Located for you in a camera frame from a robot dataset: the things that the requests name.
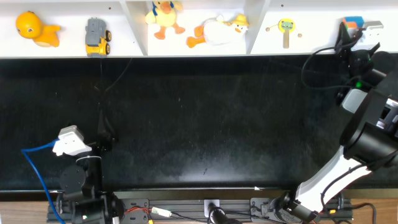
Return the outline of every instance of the brown wooden surface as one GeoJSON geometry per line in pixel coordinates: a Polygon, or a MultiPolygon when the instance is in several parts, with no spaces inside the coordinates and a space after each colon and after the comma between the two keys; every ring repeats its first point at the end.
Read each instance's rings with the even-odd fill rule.
{"type": "MultiPolygon", "coordinates": [[[[398,223],[398,199],[352,199],[353,204],[372,203],[377,209],[377,223],[398,223]]],[[[47,218],[47,202],[0,202],[0,224],[44,224],[47,218]]],[[[354,224],[371,224],[372,209],[364,207],[354,211],[354,224]]]]}

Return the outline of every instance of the black table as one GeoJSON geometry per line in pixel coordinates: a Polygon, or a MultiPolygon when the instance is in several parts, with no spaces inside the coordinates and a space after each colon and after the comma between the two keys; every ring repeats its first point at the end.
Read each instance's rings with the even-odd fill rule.
{"type": "MultiPolygon", "coordinates": [[[[94,141],[100,106],[119,142],[103,156],[106,190],[179,187],[288,189],[313,176],[339,147],[351,114],[335,90],[300,82],[307,56],[0,61],[0,190],[42,186],[20,149],[54,140],[75,124],[94,141]]],[[[318,56],[306,80],[346,77],[331,55],[318,56]]],[[[398,70],[379,86],[398,96],[398,70]]],[[[51,149],[30,154],[50,189],[74,160],[51,149]]],[[[398,168],[351,188],[396,188],[398,168]]]]}

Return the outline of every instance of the orange rubber duck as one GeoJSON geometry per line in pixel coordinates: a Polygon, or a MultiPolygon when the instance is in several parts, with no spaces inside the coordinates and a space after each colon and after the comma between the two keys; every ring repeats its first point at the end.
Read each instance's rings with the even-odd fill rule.
{"type": "Polygon", "coordinates": [[[60,41],[56,31],[60,31],[60,26],[45,25],[36,14],[27,11],[18,16],[16,26],[19,35],[33,39],[41,47],[58,47],[60,41]]]}

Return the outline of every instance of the toy construction vehicle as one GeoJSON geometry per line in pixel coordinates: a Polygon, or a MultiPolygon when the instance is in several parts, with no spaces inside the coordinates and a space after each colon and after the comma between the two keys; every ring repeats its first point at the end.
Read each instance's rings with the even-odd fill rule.
{"type": "Polygon", "coordinates": [[[106,24],[101,19],[89,19],[86,26],[87,56],[103,58],[111,53],[108,42],[111,41],[111,32],[106,30],[106,24]]]}

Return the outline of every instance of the green led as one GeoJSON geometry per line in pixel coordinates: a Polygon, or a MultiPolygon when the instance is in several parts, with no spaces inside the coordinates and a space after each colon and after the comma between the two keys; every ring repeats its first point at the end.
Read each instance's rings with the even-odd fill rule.
{"type": "Polygon", "coordinates": [[[355,85],[357,88],[361,88],[362,87],[362,83],[361,82],[357,82],[355,85]]]}

